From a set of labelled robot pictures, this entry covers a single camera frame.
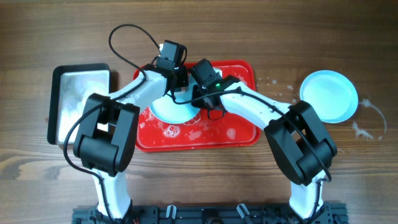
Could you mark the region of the white plate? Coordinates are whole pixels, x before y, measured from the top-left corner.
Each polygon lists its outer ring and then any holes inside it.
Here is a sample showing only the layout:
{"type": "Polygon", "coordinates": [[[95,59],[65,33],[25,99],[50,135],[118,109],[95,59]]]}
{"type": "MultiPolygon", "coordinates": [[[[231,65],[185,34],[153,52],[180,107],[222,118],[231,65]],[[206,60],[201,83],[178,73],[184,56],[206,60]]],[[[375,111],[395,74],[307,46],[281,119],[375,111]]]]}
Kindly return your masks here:
{"type": "Polygon", "coordinates": [[[307,76],[300,87],[300,99],[310,103],[325,123],[342,123],[358,108],[358,92],[344,75],[319,70],[307,76]]]}
{"type": "MultiPolygon", "coordinates": [[[[177,102],[189,101],[192,99],[193,86],[196,84],[194,78],[188,76],[188,86],[176,88],[174,95],[177,102]]],[[[155,100],[150,106],[150,110],[159,120],[170,123],[180,124],[185,123],[193,119],[199,112],[200,109],[193,107],[191,103],[178,105],[173,102],[173,99],[169,96],[170,91],[167,95],[155,100]]]]}

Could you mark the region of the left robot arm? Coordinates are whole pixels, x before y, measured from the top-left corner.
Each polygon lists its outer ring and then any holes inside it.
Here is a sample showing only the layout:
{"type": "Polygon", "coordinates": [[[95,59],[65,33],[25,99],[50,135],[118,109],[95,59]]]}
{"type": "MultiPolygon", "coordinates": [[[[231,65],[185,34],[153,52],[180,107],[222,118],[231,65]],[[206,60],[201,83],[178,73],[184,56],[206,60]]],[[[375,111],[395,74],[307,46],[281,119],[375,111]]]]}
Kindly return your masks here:
{"type": "Polygon", "coordinates": [[[134,154],[139,115],[155,100],[187,85],[188,72],[184,65],[161,68],[147,64],[119,91],[88,97],[83,115],[71,128],[77,132],[73,154],[82,166],[74,163],[70,166],[91,175],[96,182],[98,204],[90,221],[134,221],[124,171],[134,154]]]}

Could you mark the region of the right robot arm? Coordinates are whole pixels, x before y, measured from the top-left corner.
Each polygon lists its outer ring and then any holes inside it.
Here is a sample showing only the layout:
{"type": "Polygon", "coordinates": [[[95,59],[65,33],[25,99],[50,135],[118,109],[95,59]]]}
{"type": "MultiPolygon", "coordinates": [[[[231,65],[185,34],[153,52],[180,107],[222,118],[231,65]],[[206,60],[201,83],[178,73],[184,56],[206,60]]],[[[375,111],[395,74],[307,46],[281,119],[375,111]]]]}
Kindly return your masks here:
{"type": "Polygon", "coordinates": [[[236,114],[263,129],[279,169],[291,181],[290,207],[303,221],[316,219],[337,148],[309,103],[281,103],[243,82],[216,83],[207,90],[195,85],[192,100],[194,107],[236,114]]]}

